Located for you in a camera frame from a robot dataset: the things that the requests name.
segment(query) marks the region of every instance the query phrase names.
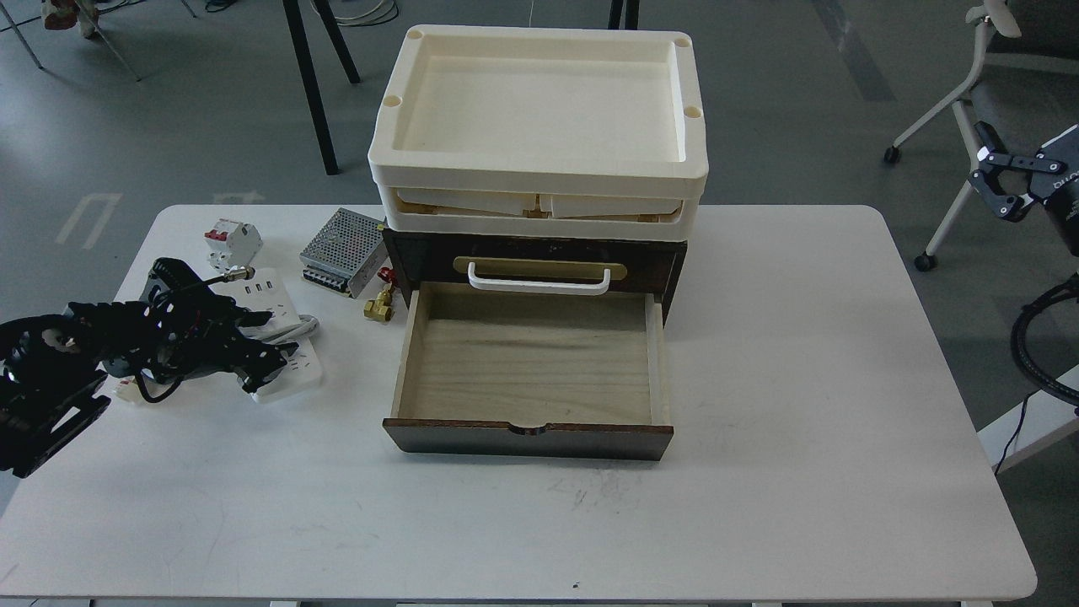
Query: floor marking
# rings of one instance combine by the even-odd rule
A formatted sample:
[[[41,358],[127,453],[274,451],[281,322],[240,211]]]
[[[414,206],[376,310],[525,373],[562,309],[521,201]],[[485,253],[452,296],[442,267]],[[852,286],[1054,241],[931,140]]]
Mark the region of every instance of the floor marking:
[[[855,24],[843,12],[839,0],[809,0],[828,36],[839,51],[843,63],[847,65],[850,78],[858,86],[862,99],[866,101],[894,101],[896,95],[888,85],[888,80],[880,73],[880,68],[873,60],[873,55],[862,42],[862,37],[855,29]]]
[[[100,237],[101,232],[105,230],[105,225],[112,218],[112,211],[115,210],[117,204],[120,203],[120,198],[123,197],[122,193],[92,193],[82,196],[79,204],[74,206],[74,210],[68,216],[67,221],[65,221],[64,226],[60,227],[58,234],[56,234],[56,244],[64,244],[67,242],[68,236],[74,230],[74,226],[79,224],[79,220],[82,219],[83,212],[85,212],[86,207],[92,203],[101,201],[105,206],[101,207],[101,213],[98,215],[97,221],[94,226],[91,227],[90,234],[86,235],[86,240],[82,243],[82,247],[90,249],[97,244],[97,238]]]

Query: drawer handle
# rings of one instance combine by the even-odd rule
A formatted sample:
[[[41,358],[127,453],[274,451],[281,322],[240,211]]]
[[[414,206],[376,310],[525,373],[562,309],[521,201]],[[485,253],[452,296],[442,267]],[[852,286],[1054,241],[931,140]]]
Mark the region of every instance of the drawer handle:
[[[477,276],[476,262],[469,261],[468,284],[480,290],[546,292],[549,294],[603,294],[611,286],[611,267],[603,267],[603,279],[598,282],[510,280],[503,278],[482,278]]]

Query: chair wheel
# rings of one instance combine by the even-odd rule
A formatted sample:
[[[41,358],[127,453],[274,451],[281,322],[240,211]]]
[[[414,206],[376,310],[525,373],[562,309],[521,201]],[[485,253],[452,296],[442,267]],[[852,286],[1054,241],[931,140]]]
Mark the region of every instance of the chair wheel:
[[[899,148],[897,148],[896,146],[891,146],[888,149],[884,150],[885,164],[896,164],[897,162],[899,162],[899,156],[900,156]]]
[[[937,256],[923,252],[914,258],[914,266],[917,267],[919,272],[928,272],[937,266]]]

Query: black table leg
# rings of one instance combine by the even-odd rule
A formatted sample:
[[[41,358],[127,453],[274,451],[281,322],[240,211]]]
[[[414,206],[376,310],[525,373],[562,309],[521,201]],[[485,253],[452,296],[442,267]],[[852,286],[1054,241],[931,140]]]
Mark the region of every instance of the black table leg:
[[[611,0],[611,16],[607,17],[607,29],[618,29],[618,23],[622,20],[622,3],[623,0]]]
[[[637,17],[641,13],[641,0],[626,0],[626,29],[637,29]]]
[[[318,16],[323,18],[323,25],[326,26],[326,33],[329,35],[330,41],[333,42],[333,49],[338,52],[338,58],[341,59],[341,66],[349,77],[349,82],[359,84],[359,72],[356,71],[356,64],[352,63],[349,46],[344,43],[344,37],[341,36],[341,28],[333,17],[333,12],[330,11],[329,3],[327,0],[314,0],[314,2],[315,8],[318,9]]]
[[[338,168],[337,156],[333,154],[333,141],[330,140],[330,127],[326,123],[326,109],[323,108],[323,96],[318,92],[318,79],[315,78],[315,66],[311,63],[311,47],[308,46],[308,35],[303,30],[303,17],[300,15],[300,5],[298,0],[282,0],[282,3],[285,5],[285,18],[288,20],[288,31],[292,35],[292,47],[296,50],[296,61],[300,66],[303,91],[308,94],[311,121],[315,123],[315,136],[318,138],[318,148],[323,152],[323,164],[326,166],[327,175],[337,175],[341,169]]]

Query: wooden drawer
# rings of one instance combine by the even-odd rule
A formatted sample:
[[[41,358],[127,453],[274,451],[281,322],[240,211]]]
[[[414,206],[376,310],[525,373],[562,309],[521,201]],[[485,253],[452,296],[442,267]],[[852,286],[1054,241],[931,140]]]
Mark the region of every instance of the wooden drawer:
[[[657,460],[673,437],[652,293],[424,281],[386,432],[405,452]]]
[[[574,262],[578,267],[586,264],[597,272],[602,272],[596,270],[601,265],[612,266],[610,290],[658,295],[664,320],[674,298],[686,251],[685,242],[398,232],[390,227],[383,230],[383,236],[409,306],[412,289],[426,280],[468,281],[468,260],[478,261],[483,275],[500,278],[598,278],[598,274],[590,276],[587,272],[575,275],[572,271],[569,274],[557,268],[550,271],[559,263]],[[527,263],[498,264],[510,260]],[[543,265],[544,262],[554,265]]]

